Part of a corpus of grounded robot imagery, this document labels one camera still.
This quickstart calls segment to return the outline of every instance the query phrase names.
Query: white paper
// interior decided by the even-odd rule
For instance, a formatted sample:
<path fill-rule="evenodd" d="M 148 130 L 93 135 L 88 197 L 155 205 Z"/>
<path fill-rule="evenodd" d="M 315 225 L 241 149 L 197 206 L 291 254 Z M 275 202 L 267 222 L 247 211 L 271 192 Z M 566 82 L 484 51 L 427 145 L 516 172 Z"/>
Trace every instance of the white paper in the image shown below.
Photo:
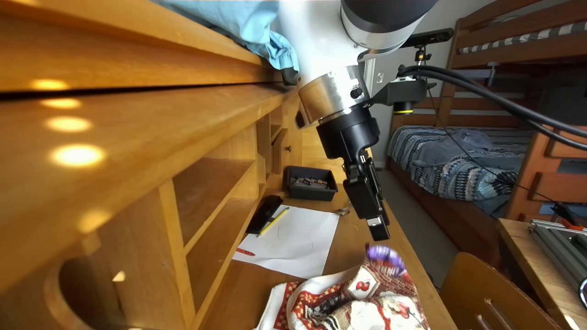
<path fill-rule="evenodd" d="M 281 205 L 273 216 L 286 207 Z M 238 246 L 255 256 L 235 252 L 232 259 L 301 278 L 320 276 L 338 218 L 334 213 L 290 206 L 265 234 L 249 234 Z"/>

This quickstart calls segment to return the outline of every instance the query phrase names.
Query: yellow pencil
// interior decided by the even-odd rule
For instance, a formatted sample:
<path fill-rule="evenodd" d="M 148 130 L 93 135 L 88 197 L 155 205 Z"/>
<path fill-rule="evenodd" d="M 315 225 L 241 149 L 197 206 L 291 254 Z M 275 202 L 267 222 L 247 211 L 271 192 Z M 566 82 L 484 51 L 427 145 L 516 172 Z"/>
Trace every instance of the yellow pencil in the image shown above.
<path fill-rule="evenodd" d="M 279 213 L 279 215 L 276 216 L 275 219 L 267 225 L 267 227 L 263 228 L 263 230 L 261 230 L 261 232 L 259 233 L 259 235 L 257 235 L 257 237 L 265 234 L 265 232 L 267 230 L 269 230 L 269 228 L 271 228 L 271 226 L 274 225 L 279 219 L 281 219 L 281 217 L 283 217 L 284 214 L 287 213 L 287 211 L 289 211 L 289 206 L 286 207 L 283 211 L 281 211 L 281 213 Z"/>

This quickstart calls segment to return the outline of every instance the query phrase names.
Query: red pencil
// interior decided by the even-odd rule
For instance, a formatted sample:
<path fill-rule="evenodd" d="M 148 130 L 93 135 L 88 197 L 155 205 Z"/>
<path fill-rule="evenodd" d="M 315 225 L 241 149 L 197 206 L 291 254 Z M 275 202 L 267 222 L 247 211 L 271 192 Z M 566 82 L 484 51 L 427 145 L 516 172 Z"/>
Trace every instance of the red pencil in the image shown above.
<path fill-rule="evenodd" d="M 253 252 L 249 252 L 247 250 L 243 250 L 242 248 L 237 248 L 237 252 L 240 252 L 240 253 L 246 254 L 246 255 L 255 255 Z"/>

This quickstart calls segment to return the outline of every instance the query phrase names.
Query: floor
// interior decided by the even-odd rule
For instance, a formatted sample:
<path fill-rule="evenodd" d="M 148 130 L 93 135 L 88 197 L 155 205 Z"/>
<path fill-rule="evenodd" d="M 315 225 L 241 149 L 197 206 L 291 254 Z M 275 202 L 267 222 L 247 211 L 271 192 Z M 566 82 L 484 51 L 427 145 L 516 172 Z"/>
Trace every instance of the floor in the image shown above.
<path fill-rule="evenodd" d="M 383 196 L 424 269 L 432 276 L 434 285 L 440 288 L 453 258 L 458 253 L 457 247 L 391 171 L 379 171 L 377 174 Z"/>

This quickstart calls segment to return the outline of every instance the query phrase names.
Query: black tray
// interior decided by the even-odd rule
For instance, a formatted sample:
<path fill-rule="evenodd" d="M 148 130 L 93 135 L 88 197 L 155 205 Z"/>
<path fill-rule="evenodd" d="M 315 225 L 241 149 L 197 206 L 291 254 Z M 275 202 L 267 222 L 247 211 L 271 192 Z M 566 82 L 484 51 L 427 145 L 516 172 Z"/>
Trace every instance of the black tray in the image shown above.
<path fill-rule="evenodd" d="M 288 166 L 285 169 L 284 178 L 286 180 L 285 183 L 291 198 L 298 198 L 301 200 L 332 201 L 334 194 L 338 192 L 334 175 L 332 174 L 332 171 L 329 170 L 313 169 L 311 167 Z M 326 182 L 327 188 L 315 187 L 318 186 L 318 184 L 312 184 L 311 186 L 306 184 L 294 185 L 296 178 L 312 178 L 316 180 L 322 180 Z"/>

